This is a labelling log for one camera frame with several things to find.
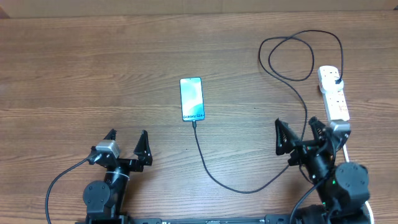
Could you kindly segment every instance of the wood grain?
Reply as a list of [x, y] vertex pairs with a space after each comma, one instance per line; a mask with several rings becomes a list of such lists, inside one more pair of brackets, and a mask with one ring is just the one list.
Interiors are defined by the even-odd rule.
[[[0, 20], [0, 223], [45, 223], [50, 182], [111, 128], [122, 157], [133, 157], [140, 131], [149, 132], [153, 166], [131, 175], [124, 204], [134, 217], [289, 213], [310, 188], [296, 167], [252, 195], [227, 191], [206, 175], [192, 126], [181, 120], [178, 81], [203, 79], [206, 120], [198, 137], [210, 172], [233, 188], [256, 189], [287, 163], [274, 152], [274, 120], [300, 133], [304, 117], [297, 96], [259, 67], [258, 47], [304, 29], [327, 30], [343, 42], [350, 156], [369, 169], [376, 221], [395, 223], [397, 27], [394, 11]], [[301, 37], [315, 51], [315, 68], [340, 67], [335, 40]], [[275, 43], [264, 46], [264, 58]], [[288, 42], [272, 63], [286, 76], [304, 77], [310, 52]], [[317, 80], [313, 74], [293, 86], [308, 115], [326, 120]], [[83, 189], [103, 176], [103, 168], [83, 165], [62, 177], [50, 198], [53, 223], [82, 221]], [[316, 194], [311, 203], [320, 203]]]

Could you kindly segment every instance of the power strip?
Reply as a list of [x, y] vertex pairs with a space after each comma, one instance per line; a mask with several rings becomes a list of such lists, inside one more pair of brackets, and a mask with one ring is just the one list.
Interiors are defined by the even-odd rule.
[[336, 80], [340, 78], [338, 69], [329, 65], [322, 66], [318, 69], [318, 78], [328, 121], [348, 121], [348, 108], [343, 92], [344, 81], [336, 84]]

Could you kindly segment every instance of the phone screen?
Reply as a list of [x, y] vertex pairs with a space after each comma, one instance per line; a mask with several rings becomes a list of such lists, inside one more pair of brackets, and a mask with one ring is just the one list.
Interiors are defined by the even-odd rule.
[[205, 119], [201, 78], [183, 78], [180, 80], [181, 106], [183, 121]]

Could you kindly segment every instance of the white cord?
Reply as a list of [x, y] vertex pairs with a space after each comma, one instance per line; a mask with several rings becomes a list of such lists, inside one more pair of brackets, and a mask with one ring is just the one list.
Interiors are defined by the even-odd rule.
[[[349, 157], [348, 157], [348, 151], [347, 151], [347, 146], [344, 145], [343, 146], [343, 153], [344, 153], [344, 158], [346, 159], [346, 162], [349, 162]], [[369, 216], [371, 219], [371, 224], [374, 224], [374, 217], [373, 217], [373, 212], [372, 212], [372, 208], [371, 205], [369, 204], [368, 201], [365, 202], [366, 208], [368, 209], [369, 212]]]

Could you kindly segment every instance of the wall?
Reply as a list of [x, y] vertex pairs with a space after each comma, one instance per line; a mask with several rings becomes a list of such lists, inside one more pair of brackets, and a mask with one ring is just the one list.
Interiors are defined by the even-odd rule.
[[392, 10], [398, 0], [0, 0], [11, 18]]

